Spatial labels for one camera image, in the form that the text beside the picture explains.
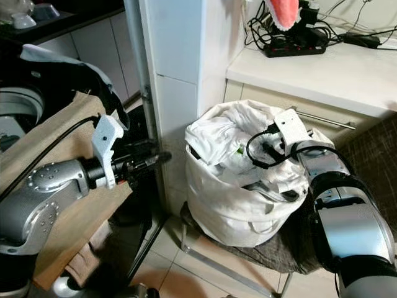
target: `white countertop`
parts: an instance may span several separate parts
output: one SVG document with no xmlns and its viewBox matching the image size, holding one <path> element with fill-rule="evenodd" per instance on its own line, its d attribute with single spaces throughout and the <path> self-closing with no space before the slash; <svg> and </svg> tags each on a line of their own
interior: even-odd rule
<svg viewBox="0 0 397 298">
<path fill-rule="evenodd" d="M 245 48 L 226 78 L 373 117 L 397 111 L 397 51 L 341 43 L 322 55 L 267 58 Z"/>
</svg>

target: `white laundry bag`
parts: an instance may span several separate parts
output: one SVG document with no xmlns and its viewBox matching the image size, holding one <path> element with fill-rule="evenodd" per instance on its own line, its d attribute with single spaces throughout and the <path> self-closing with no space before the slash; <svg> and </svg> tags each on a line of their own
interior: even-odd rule
<svg viewBox="0 0 397 298">
<path fill-rule="evenodd" d="M 217 173 L 282 111 L 255 101 L 228 102 L 211 108 L 186 128 L 189 209 L 202 230 L 224 245 L 254 247 L 267 241 L 305 200 L 308 182 L 296 162 L 287 160 L 268 170 L 252 166 L 248 180 L 243 179 L 247 183 L 261 179 L 275 192 L 293 190 L 298 198 L 291 202 L 269 199 L 242 188 L 239 181 L 225 182 Z"/>
</svg>

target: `tile floor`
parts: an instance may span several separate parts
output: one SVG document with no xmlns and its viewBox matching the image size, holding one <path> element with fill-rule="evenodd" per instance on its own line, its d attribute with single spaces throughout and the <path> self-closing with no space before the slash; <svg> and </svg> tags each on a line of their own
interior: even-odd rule
<svg viewBox="0 0 397 298">
<path fill-rule="evenodd" d="M 207 266 L 179 249 L 181 221 L 170 218 L 136 273 L 132 284 L 143 283 L 159 289 L 161 298 L 263 298 L 244 284 Z M 287 278 L 274 270 L 242 260 L 189 231 L 188 245 L 252 281 L 281 291 Z M 285 298 L 336 298 L 334 277 L 320 269 L 307 276 L 294 274 Z"/>
</svg>

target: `white cloth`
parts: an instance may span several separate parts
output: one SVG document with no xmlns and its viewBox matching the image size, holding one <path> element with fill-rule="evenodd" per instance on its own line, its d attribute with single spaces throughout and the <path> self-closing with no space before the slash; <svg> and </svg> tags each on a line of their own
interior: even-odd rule
<svg viewBox="0 0 397 298">
<path fill-rule="evenodd" d="M 248 140 L 282 111 L 254 101 L 228 102 L 213 107 L 186 128 L 189 209 L 202 230 L 224 245 L 254 247 L 267 241 L 306 197 L 308 182 L 301 165 L 288 160 L 270 169 L 258 168 L 244 150 Z M 253 142 L 252 154 L 264 156 L 264 141 L 283 154 L 279 134 Z M 271 195 L 242 188 L 258 181 L 268 192 L 295 191 L 297 199 L 274 200 Z"/>
</svg>

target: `red object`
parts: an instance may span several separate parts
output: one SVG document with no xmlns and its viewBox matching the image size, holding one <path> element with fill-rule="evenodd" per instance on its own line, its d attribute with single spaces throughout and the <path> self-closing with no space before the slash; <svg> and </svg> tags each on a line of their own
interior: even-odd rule
<svg viewBox="0 0 397 298">
<path fill-rule="evenodd" d="M 291 29 L 298 17 L 299 0 L 265 0 L 265 3 L 277 28 Z"/>
</svg>

